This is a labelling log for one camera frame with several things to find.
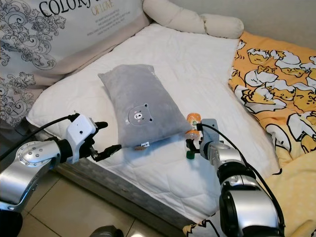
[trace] gray pillow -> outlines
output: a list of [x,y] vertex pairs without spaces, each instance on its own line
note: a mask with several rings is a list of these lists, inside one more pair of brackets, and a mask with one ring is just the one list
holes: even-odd
[[191,129],[153,66],[120,65],[98,76],[110,94],[122,147],[152,143]]

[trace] small bottle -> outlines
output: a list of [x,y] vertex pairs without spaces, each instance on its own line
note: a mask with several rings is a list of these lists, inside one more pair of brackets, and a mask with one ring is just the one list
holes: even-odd
[[198,140],[199,131],[197,130],[197,123],[201,123],[201,115],[198,113],[191,113],[187,116],[187,121],[192,126],[192,129],[186,132],[186,139]]

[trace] white quilted mattress pad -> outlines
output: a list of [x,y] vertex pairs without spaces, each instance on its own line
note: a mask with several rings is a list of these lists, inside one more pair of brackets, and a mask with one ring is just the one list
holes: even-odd
[[[271,137],[228,86],[237,44],[237,39],[184,33],[151,24],[45,90],[27,120],[39,127],[77,111],[94,121],[106,121],[109,126],[94,137],[94,148],[103,151],[117,144],[118,128],[98,73],[121,64],[149,64],[185,117],[195,112],[202,118],[217,119],[219,130],[239,147],[248,162],[264,177],[270,176],[278,171]],[[46,131],[63,138],[69,123],[60,122]],[[200,155],[186,159],[184,135],[153,143],[145,151],[122,149],[96,164],[195,222],[218,208],[220,185],[216,172]]]

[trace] black cable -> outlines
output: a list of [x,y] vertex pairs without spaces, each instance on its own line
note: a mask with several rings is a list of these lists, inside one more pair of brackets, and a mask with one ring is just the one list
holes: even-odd
[[33,137],[35,134],[37,134],[38,132],[42,131],[43,129],[58,123],[60,121],[69,119],[71,122],[74,121],[77,117],[79,116],[79,114],[74,114],[74,115],[68,115],[59,119],[56,119],[52,122],[49,122],[45,125],[43,125],[42,127],[36,129],[34,132],[32,132],[31,134],[29,134],[26,138],[22,139],[21,141],[17,142],[13,147],[11,147],[9,150],[7,150],[5,153],[3,153],[0,156],[0,161],[3,160],[5,157],[7,157],[11,152],[13,152],[16,148],[20,147],[24,142],[26,142],[27,140],[29,140],[31,137]]
[[242,161],[245,163],[246,166],[248,166],[250,169],[252,169],[252,171],[257,175],[257,177],[260,179],[260,181],[262,182],[263,186],[266,188],[267,192],[269,193],[270,195],[270,198],[276,208],[276,211],[277,211],[277,215],[278,215],[278,218],[279,218],[279,227],[280,227],[280,233],[282,236],[284,236],[284,227],[285,227],[285,224],[284,224],[284,216],[283,216],[283,212],[282,212],[282,209],[280,207],[280,204],[278,203],[276,197],[274,196],[273,192],[271,191],[271,189],[269,188],[269,186],[267,185],[267,183],[265,182],[265,180],[262,178],[262,176],[260,175],[260,173],[251,165],[249,164],[245,157],[243,156],[243,154],[241,153],[241,151],[237,148],[237,146],[231,141],[229,140],[223,133],[221,133],[219,130],[217,130],[216,128],[210,126],[210,125],[207,125],[207,124],[204,124],[204,123],[198,123],[198,125],[201,125],[201,126],[204,126],[204,127],[208,127],[212,130],[214,130],[215,132],[217,132],[219,135],[221,135],[223,138],[225,138],[226,141],[228,141],[232,147],[234,147],[240,154],[240,157],[242,159]]

